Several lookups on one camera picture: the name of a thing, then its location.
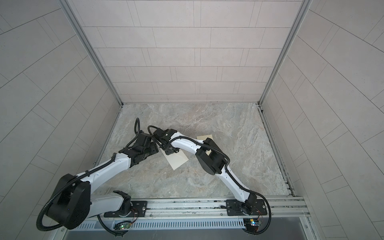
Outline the cream white envelope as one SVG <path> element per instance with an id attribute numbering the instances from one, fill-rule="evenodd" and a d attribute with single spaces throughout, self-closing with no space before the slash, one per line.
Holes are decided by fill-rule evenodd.
<path id="1" fill-rule="evenodd" d="M 165 151 L 162 149 L 160 149 L 160 151 L 163 153 L 173 170 L 176 170 L 189 160 L 182 150 L 179 150 L 178 153 L 172 153 L 170 155 L 166 155 Z"/>

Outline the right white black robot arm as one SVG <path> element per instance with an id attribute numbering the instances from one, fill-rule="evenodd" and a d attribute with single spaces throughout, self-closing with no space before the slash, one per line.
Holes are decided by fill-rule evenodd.
<path id="1" fill-rule="evenodd" d="M 154 137 L 167 155 L 173 154 L 179 149 L 194 154 L 204 171 L 218 177 L 226 185 L 235 199 L 240 202 L 241 212 L 245 215 L 259 213 L 257 204 L 260 200 L 257 195 L 252 193 L 251 190 L 248 190 L 241 181 L 233 175 L 228 166 L 228 157 L 212 139 L 207 138 L 204 141 L 192 139 L 173 129 L 156 129 Z"/>

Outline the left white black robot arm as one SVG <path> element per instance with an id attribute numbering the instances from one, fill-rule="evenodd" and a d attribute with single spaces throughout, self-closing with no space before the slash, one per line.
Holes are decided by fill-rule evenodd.
<path id="1" fill-rule="evenodd" d="M 40 231 L 51 231 L 64 226 L 72 230 L 84 220 L 104 213 L 111 213 L 114 217 L 126 217 L 130 214 L 136 216 L 130 195 L 122 191 L 96 197 L 92 194 L 115 175 L 158 151 L 152 136 L 140 131 L 133 146 L 114 153 L 105 163 L 76 176 L 64 175 L 39 213 L 37 228 Z"/>

